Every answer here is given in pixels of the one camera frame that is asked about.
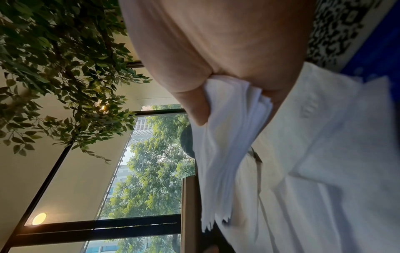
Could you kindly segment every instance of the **napkin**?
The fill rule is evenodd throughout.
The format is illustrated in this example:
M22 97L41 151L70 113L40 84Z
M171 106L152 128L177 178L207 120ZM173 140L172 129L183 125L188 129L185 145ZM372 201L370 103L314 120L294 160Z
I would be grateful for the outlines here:
M261 89L237 78L213 75L204 89L211 107L208 122L197 126L190 120L203 231L212 229L216 215L229 220L236 172L273 107Z

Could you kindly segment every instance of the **skin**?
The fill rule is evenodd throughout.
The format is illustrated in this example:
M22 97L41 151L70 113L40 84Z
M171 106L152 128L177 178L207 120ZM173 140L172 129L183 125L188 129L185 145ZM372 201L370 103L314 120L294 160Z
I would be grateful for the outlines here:
M272 116L304 63L315 0L120 0L147 70L198 125L210 114L202 85L229 75L263 89Z

